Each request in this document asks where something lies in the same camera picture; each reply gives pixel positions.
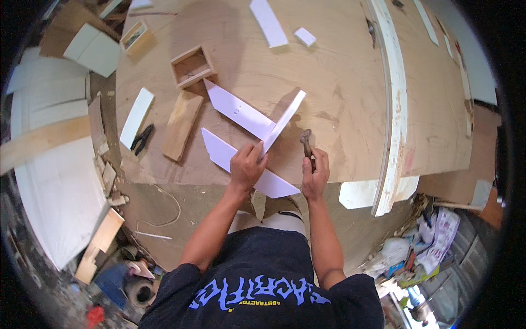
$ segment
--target red object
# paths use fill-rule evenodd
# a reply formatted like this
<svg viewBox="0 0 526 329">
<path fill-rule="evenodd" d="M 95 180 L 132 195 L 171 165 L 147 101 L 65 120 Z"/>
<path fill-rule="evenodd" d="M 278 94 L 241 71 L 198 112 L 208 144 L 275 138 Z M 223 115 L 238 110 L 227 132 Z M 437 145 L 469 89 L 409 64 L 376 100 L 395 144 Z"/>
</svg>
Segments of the red object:
<svg viewBox="0 0 526 329">
<path fill-rule="evenodd" d="M 97 324 L 104 321 L 104 309 L 102 306 L 97 306 L 86 314 L 86 318 L 88 319 L 88 329 L 93 329 Z"/>
</svg>

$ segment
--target small wooden box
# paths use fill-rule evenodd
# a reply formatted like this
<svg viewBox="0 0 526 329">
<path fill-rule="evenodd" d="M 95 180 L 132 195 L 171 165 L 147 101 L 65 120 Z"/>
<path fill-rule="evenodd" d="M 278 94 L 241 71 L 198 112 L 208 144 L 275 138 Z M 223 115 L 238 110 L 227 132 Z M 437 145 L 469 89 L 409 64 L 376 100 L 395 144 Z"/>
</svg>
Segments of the small wooden box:
<svg viewBox="0 0 526 329">
<path fill-rule="evenodd" d="M 215 74 L 210 57 L 199 45 L 171 60 L 178 88 L 186 88 L 197 81 Z"/>
<path fill-rule="evenodd" d="M 134 34 L 141 30 L 143 30 L 143 32 L 139 34 L 139 36 L 137 36 L 133 41 L 128 41 L 131 37 L 134 37 Z M 146 26 L 143 21 L 139 21 L 134 26 L 132 26 L 131 29 L 129 29 L 128 32 L 126 32 L 126 34 L 122 37 L 120 40 L 120 46 L 126 55 L 131 56 L 152 37 L 153 34 L 148 29 L 148 26 Z"/>
</svg>

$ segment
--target floor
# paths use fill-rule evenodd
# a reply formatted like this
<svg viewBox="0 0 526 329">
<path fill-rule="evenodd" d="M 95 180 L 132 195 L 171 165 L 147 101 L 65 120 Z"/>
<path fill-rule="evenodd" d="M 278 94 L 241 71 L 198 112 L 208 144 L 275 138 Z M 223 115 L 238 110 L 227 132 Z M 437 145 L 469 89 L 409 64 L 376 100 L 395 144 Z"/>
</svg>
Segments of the floor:
<svg viewBox="0 0 526 329">
<path fill-rule="evenodd" d="M 124 213 L 124 228 L 129 234 L 134 231 L 141 231 L 173 238 L 166 240 L 135 235 L 141 246 L 151 254 L 158 265 L 167 271 L 171 271 L 177 266 L 183 248 L 192 232 L 221 198 L 225 187 L 156 186 L 126 182 L 124 172 L 119 166 L 120 151 L 115 118 L 114 90 L 115 74 L 108 79 L 92 74 L 91 92 L 94 97 L 100 91 L 103 123 L 109 145 L 109 152 L 105 154 L 104 158 L 113 164 L 119 175 L 116 180 L 116 187 L 130 199 L 126 205 L 119 207 Z M 328 184 L 325 198 L 338 240 L 343 249 L 344 272 L 349 276 L 359 273 L 358 266 L 365 261 L 367 255 L 404 224 L 411 205 L 409 201 L 395 203 L 392 211 L 382 217 L 371 216 L 370 208 L 347 210 L 338 202 L 339 185 L 338 183 Z M 304 215 L 307 237 L 309 237 L 307 202 L 301 194 L 294 195 L 293 199 Z M 254 207 L 258 218 L 261 219 L 265 207 L 264 195 L 256 193 Z M 176 218 L 177 221 L 163 227 L 148 225 L 148 223 L 163 225 L 174 221 Z"/>
</svg>

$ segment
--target pliers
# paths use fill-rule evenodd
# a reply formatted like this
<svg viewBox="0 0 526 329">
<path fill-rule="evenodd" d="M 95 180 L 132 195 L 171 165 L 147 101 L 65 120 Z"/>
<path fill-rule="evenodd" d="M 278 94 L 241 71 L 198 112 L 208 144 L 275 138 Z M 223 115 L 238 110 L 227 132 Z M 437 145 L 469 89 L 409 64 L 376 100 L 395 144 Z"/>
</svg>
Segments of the pliers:
<svg viewBox="0 0 526 329">
<path fill-rule="evenodd" d="M 130 150 L 133 150 L 137 143 L 140 141 L 140 145 L 135 150 L 135 155 L 139 155 L 139 152 L 143 150 L 144 146 L 146 145 L 146 142 L 148 141 L 148 137 L 150 137 L 151 132 L 154 130 L 154 124 L 151 124 L 144 129 L 144 131 L 140 134 L 138 134 L 135 139 L 133 140 L 133 143 L 131 144 Z"/>
</svg>

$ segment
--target blue object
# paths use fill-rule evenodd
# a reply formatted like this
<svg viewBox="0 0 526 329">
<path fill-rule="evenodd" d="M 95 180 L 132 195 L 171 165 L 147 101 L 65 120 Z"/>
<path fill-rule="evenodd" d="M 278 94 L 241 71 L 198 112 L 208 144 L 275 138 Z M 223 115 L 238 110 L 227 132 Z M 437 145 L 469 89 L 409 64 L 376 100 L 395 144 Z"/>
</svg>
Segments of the blue object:
<svg viewBox="0 0 526 329">
<path fill-rule="evenodd" d="M 397 265 L 391 266 L 387 270 L 387 272 L 385 273 L 386 278 L 390 279 L 393 276 L 393 273 L 396 272 L 397 270 L 401 269 L 403 267 L 403 265 L 404 265 L 404 261 L 401 261 Z"/>
<path fill-rule="evenodd" d="M 114 302 L 121 310 L 126 305 L 126 295 L 124 294 L 124 279 L 128 272 L 128 265 L 120 263 L 102 272 L 95 280 L 95 284 L 102 292 Z"/>
</svg>

